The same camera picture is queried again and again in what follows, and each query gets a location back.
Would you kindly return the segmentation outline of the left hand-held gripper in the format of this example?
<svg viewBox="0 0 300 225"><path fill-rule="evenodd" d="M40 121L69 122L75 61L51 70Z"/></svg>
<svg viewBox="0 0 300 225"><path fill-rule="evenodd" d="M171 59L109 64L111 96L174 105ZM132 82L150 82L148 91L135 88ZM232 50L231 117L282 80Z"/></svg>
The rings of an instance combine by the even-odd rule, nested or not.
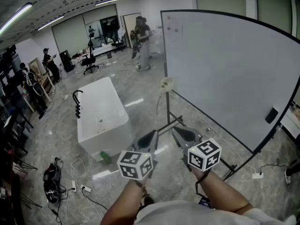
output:
<svg viewBox="0 0 300 225"><path fill-rule="evenodd" d="M152 130L120 153L117 165L122 177L142 181L151 178L157 164L155 151L158 147L158 131Z"/></svg>

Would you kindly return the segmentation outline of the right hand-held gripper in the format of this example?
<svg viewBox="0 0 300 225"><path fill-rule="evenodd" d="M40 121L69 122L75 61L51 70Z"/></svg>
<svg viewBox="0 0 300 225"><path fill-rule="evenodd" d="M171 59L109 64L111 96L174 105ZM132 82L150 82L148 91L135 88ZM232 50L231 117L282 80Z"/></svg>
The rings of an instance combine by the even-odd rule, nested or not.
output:
<svg viewBox="0 0 300 225"><path fill-rule="evenodd" d="M213 138L203 140L196 129L183 126L174 126L172 136L183 152L182 160L188 170L194 167L205 172L219 163L222 148Z"/></svg>

